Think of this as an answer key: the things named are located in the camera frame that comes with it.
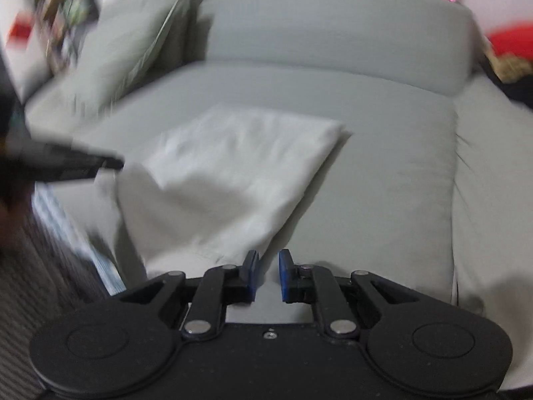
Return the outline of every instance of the throw pillow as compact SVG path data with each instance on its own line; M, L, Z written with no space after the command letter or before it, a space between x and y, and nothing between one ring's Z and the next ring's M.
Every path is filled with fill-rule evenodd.
M124 13L136 13L146 8L170 8L176 1L179 4L173 18L170 19L169 35L154 61L156 69L170 72L183 64L190 0L112 0L103 6L100 19L106 21Z
M94 0L31 0L53 73L73 68L83 39L98 19Z
M62 84L74 113L90 119L110 111L153 65L178 7L145 8L100 21L87 35L76 70Z
M167 68L179 65L188 8L189 0L114 0L105 5L97 27L86 36L77 68L63 83L63 97L74 113L86 119L109 112L158 57Z

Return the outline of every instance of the white cloth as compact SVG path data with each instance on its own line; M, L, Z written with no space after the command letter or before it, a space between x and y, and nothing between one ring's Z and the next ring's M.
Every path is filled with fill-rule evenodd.
M339 122L219 105L142 149L117 177L148 277L201 276L262 254L339 140Z

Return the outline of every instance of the sofa cushion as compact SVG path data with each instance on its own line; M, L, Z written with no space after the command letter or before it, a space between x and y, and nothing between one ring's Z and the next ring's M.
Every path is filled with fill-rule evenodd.
M206 0L191 54L342 70L454 95L470 73L472 33L470 11L445 0Z
M26 122L32 133L70 137L82 124L91 122L90 119L82 119L69 104L63 94L64 83L65 75L58 75L26 103Z
M533 385L533 115L484 75L457 104L453 199L459 305L513 343L503 389Z
M274 239L265 269L286 246L298 262L321 262L336 275L367 269L451 300L455 112L450 99L351 73L211 62L187 66L138 90L76 139L131 159L139 145L219 103L323 116L344 122L349 132ZM66 209L75 205L76 218L101 235L100 241L107 240L119 264L131 269L138 259L130 247L121 248L120 222L111 214L102 218L105 203L86 194L86 188L70 190ZM95 216L80 212L84 203ZM115 219L110 224L106 217ZM267 274L266 295L260 290L257 303L239 317L300 320L298 306L281 302L275 265Z

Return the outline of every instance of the gray sofa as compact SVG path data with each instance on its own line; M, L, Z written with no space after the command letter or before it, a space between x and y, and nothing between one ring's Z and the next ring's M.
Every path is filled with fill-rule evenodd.
M307 306L281 303L274 256L288 247L298 262L320 263L337 275L365 269L464 303L502 324L526 350L530 336L506 326L506 304L484 302L491 295L475 287L492 281L479 268L491 263L479 258L490 245L483 241L486 230L476 229L483 209L469 216L473 206L460 198L458 187L475 187L487 168L487 160L477 163L472 153L486 139L476 130L484 123L469 121L470 110L494 98L503 104L502 113L515 107L484 79L472 83L474 31L470 12L444 0L206 0L190 32L193 62L128 96L113 115L73 136L128 158L140 144L219 103L343 121L343 141L262 258L257 302L230 308L228 319L309 319ZM459 148L471 158L467 166L464 158L459 161L459 180L457 113L469 137ZM487 181L479 185L490 192ZM120 213L98 188L69 184L56 193L115 259L126 282L142 280ZM531 206L529 199L523 203ZM454 223L452 233L456 214L457 224L467 225L457 231ZM491 227L494 233L497 222ZM530 268L524 254L522 247L512 263L525 272ZM507 387L530 382L530 356L513 367Z

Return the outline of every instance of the metal pivot screw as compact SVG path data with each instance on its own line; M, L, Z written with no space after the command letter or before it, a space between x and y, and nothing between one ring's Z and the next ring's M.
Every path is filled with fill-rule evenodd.
M263 338L265 340L275 340L278 338L278 334L276 334L273 329L269 329L263 334Z
M335 334L339 335L350 334L357 329L357 325L354 322L345 319L335 320L331 322L329 327Z
M185 272L182 271L170 271L167 272L167 275L170 275L171 277L181 277L185 275Z
M211 329L211 323L207 320L191 320L185 323L185 330L192 335L205 334Z
M314 266L312 264L302 264L299 267L299 274L303 278L311 278Z

